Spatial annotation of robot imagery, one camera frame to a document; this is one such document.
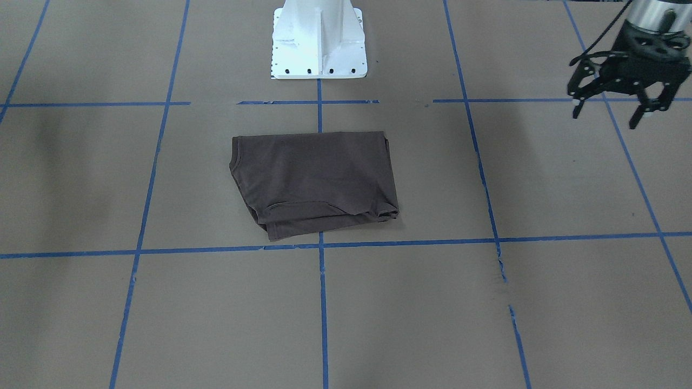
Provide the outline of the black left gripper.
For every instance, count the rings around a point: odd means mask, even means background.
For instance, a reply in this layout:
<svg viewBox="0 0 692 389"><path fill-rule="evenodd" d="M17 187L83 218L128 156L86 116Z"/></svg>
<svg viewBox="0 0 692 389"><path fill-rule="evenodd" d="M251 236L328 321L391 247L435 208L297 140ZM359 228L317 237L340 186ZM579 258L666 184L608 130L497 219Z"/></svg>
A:
<svg viewBox="0 0 692 389"><path fill-rule="evenodd" d="M573 99L576 120L591 97L603 92L635 95L638 107L628 126L635 130L642 118L667 111L678 89L690 76L690 60L654 60L632 52L599 51L571 60L576 70L569 79L567 93Z"/></svg>

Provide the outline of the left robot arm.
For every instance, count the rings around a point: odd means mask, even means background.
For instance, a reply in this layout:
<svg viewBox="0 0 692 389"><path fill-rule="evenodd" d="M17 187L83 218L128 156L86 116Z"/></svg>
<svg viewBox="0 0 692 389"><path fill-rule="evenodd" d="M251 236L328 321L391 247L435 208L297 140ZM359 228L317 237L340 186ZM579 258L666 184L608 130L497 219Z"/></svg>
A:
<svg viewBox="0 0 692 389"><path fill-rule="evenodd" d="M618 13L624 21L612 47L595 51L592 44L569 62L575 68L567 86L573 118L604 92L637 98L632 130L642 118L667 111L690 76L690 12L690 1L628 1Z"/></svg>

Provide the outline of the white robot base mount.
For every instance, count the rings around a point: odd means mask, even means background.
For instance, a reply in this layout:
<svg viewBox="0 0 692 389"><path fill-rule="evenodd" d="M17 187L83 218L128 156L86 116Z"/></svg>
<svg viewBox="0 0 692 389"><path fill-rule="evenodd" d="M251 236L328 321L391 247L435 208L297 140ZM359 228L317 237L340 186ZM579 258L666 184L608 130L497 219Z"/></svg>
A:
<svg viewBox="0 0 692 389"><path fill-rule="evenodd" d="M272 79L367 76L363 13L351 1L286 1L272 22Z"/></svg>

